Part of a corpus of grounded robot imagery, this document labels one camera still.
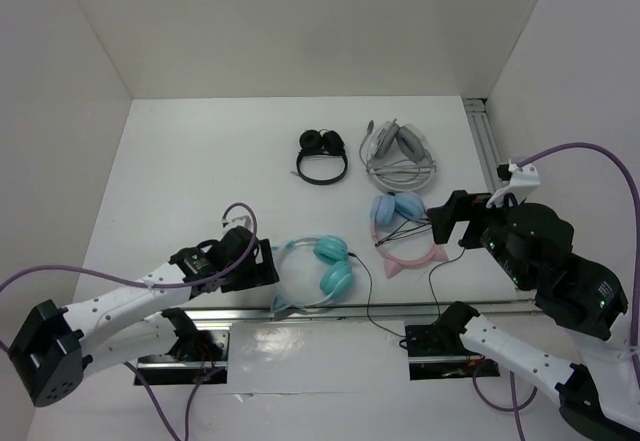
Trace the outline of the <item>teal cat-ear headphones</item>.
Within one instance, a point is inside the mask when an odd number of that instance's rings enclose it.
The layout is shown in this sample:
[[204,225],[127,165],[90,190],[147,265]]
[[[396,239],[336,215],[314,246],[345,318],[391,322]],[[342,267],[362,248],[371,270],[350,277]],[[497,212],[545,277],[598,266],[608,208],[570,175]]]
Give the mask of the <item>teal cat-ear headphones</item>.
[[[325,268],[322,275],[313,275],[319,295],[313,300],[299,301],[285,288],[285,277],[282,273],[284,262],[296,250],[309,248],[314,258]],[[354,283],[347,243],[333,235],[304,236],[291,239],[272,249],[272,260],[279,277],[276,291],[271,301],[271,312],[282,313],[288,309],[306,311],[312,308],[324,308],[349,292]]]

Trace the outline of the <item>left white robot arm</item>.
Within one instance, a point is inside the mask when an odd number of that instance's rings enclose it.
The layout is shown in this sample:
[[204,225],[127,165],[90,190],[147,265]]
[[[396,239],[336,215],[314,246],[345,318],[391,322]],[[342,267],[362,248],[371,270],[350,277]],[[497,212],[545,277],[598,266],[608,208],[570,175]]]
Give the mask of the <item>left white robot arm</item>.
[[220,240],[183,248],[132,286],[59,307],[31,309],[8,357],[32,404],[52,405],[84,378],[145,356],[217,360],[220,348],[199,330],[183,304],[216,291],[276,283],[271,243],[235,227]]

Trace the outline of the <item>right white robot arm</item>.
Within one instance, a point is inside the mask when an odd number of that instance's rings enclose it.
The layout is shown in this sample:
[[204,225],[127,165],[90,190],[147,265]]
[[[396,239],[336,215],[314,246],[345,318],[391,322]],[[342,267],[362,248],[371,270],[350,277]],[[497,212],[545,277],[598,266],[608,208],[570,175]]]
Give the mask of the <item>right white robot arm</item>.
[[571,336],[580,362],[521,341],[461,301],[431,325],[407,327],[409,353],[477,353],[531,383],[588,439],[638,439],[636,350],[626,333],[630,305],[619,279],[574,253],[573,227],[551,208],[516,203],[513,196],[495,207],[489,198],[459,190],[428,209],[435,242],[445,243],[456,223],[467,222],[460,246],[485,249],[519,290],[534,292],[535,306]]

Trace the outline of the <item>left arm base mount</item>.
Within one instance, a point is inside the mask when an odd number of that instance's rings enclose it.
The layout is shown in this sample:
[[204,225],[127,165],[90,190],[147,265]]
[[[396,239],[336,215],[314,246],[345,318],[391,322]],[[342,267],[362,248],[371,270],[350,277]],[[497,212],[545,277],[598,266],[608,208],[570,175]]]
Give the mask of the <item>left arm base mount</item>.
[[209,333],[211,344],[202,343],[178,359],[170,355],[139,358],[134,366],[151,386],[191,386],[206,377],[205,385],[227,383],[230,325],[209,323],[198,326]]

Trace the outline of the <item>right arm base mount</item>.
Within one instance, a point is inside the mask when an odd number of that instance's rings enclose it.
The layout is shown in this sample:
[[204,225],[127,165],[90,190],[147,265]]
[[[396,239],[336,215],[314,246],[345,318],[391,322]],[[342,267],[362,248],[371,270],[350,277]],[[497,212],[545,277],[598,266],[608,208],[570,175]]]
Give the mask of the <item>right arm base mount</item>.
[[412,381],[500,376],[494,361],[486,361],[482,355],[464,348],[435,324],[407,325],[399,345],[407,352]]

